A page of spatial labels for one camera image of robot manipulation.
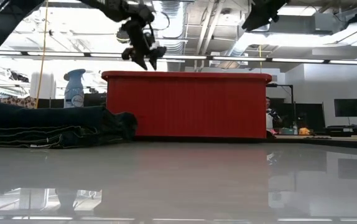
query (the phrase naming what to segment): exposed ceiling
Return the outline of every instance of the exposed ceiling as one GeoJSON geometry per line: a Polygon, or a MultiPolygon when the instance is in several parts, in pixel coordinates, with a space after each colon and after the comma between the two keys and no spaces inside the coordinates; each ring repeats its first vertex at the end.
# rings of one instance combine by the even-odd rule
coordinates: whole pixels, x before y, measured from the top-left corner
{"type": "MultiPolygon", "coordinates": [[[[165,45],[172,42],[185,43],[183,54],[194,54],[197,49],[198,40],[202,31],[202,25],[207,15],[207,7],[211,0],[195,0],[188,3],[183,11],[184,20],[183,34],[180,37],[174,38],[172,32],[176,29],[173,24],[168,32],[163,31],[161,35],[171,37],[166,40],[160,36],[160,42],[165,45]]],[[[320,9],[341,12],[357,7],[357,0],[292,0],[289,5],[281,9],[280,13],[291,16],[311,16],[315,11],[320,9]]],[[[209,27],[215,16],[218,16],[218,22],[213,31],[213,36],[206,49],[206,54],[211,52],[223,52],[230,49],[238,39],[237,25],[241,21],[242,16],[249,13],[248,0],[224,0],[222,5],[222,13],[214,15],[212,13],[209,27]]],[[[44,38],[44,17],[45,8],[41,7],[35,11],[27,19],[22,21],[13,34],[5,41],[0,50],[16,50],[16,51],[42,51],[44,38]]],[[[162,14],[157,14],[158,24],[155,26],[164,27],[167,23],[162,14]]],[[[49,23],[47,30],[52,31],[52,35],[47,35],[46,51],[48,52],[106,52],[106,53],[121,53],[127,45],[120,44],[116,40],[116,33],[120,27],[120,23],[110,21],[105,15],[89,7],[84,7],[83,4],[72,0],[50,0],[49,8],[49,23]]],[[[278,45],[263,44],[260,46],[249,46],[245,53],[252,56],[275,56],[275,57],[308,57],[315,58],[316,47],[285,47],[278,45]]],[[[357,47],[337,47],[332,52],[335,54],[324,55],[325,58],[356,58],[357,47]]],[[[32,67],[36,67],[39,61],[17,59],[12,61],[8,59],[0,59],[0,67],[14,69],[17,72],[30,75],[28,64],[31,62],[32,67]]],[[[86,62],[71,62],[70,66],[91,67],[94,70],[94,77],[98,77],[98,70],[95,68],[101,66],[94,62],[93,65],[87,65],[86,62]]],[[[193,66],[192,62],[187,62],[186,66],[193,66]]],[[[249,63],[249,67],[258,67],[259,63],[249,63]]],[[[283,63],[266,64],[266,67],[285,67],[283,63]]],[[[108,69],[108,63],[102,65],[103,69],[108,69]]],[[[102,83],[102,80],[97,80],[92,84],[102,83]]]]}

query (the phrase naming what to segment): ceiling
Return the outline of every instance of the ceiling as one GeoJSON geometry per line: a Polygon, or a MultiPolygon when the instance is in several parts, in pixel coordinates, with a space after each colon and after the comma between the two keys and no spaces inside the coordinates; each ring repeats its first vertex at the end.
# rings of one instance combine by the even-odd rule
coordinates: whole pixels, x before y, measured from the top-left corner
{"type": "MultiPolygon", "coordinates": [[[[47,30],[52,31],[52,35],[47,35],[46,51],[48,52],[105,52],[105,53],[121,53],[127,45],[120,44],[116,40],[115,34],[120,27],[120,23],[115,23],[97,10],[89,7],[83,7],[72,0],[49,0],[49,15],[47,30]]],[[[195,54],[198,40],[202,29],[203,18],[205,18],[206,8],[209,0],[195,0],[188,3],[185,14],[187,18],[184,21],[185,32],[180,38],[185,42],[183,54],[195,54]]],[[[316,10],[326,7],[330,11],[349,9],[357,7],[357,0],[293,0],[289,5],[282,9],[282,13],[291,15],[305,16],[312,15],[316,10]]],[[[206,54],[211,52],[223,52],[228,50],[237,40],[237,25],[241,21],[241,15],[249,13],[248,0],[224,0],[223,12],[219,14],[217,25],[213,32],[213,38],[210,40],[206,49],[206,54]]],[[[157,13],[159,21],[164,21],[164,16],[157,13]]],[[[5,41],[0,50],[16,50],[16,51],[42,51],[44,39],[44,18],[45,8],[33,12],[27,19],[22,21],[17,29],[5,41]]],[[[171,40],[159,39],[163,44],[169,44],[171,40]]],[[[274,56],[274,57],[316,57],[312,51],[316,48],[311,47],[279,47],[276,45],[261,45],[260,47],[248,47],[245,53],[252,56],[274,56]]],[[[335,49],[338,53],[334,57],[346,57],[341,51],[357,52],[357,47],[342,47],[335,49]]],[[[357,56],[357,53],[346,54],[357,56]]],[[[193,66],[192,62],[186,62],[186,66],[193,66]]],[[[0,69],[10,68],[17,72],[29,76],[30,71],[39,66],[39,60],[31,59],[15,59],[0,58],[0,69]]],[[[94,77],[92,85],[100,85],[103,81],[99,78],[98,67],[103,69],[112,69],[113,64],[108,62],[86,62],[72,61],[67,63],[54,62],[53,69],[58,70],[60,75],[57,80],[64,85],[62,75],[67,70],[77,66],[90,67],[90,74],[94,77]]],[[[259,63],[249,63],[249,67],[258,67],[259,63]]],[[[272,63],[267,67],[284,67],[283,63],[272,63]]],[[[7,78],[0,78],[0,82],[10,82],[7,78]]]]}

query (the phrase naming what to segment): yellow object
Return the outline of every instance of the yellow object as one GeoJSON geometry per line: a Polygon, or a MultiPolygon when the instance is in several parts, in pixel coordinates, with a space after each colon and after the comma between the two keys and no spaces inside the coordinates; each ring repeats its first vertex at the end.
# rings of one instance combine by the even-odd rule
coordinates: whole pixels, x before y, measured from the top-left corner
{"type": "Polygon", "coordinates": [[[307,128],[301,128],[299,130],[299,135],[310,135],[310,130],[308,130],[307,128]]]}
{"type": "Polygon", "coordinates": [[[44,20],[44,36],[43,36],[42,65],[40,66],[39,84],[38,84],[38,86],[37,86],[35,109],[37,109],[37,105],[39,104],[40,84],[42,84],[44,55],[46,54],[47,14],[48,14],[48,13],[49,13],[49,0],[46,0],[46,16],[45,16],[45,20],[44,20]]]}

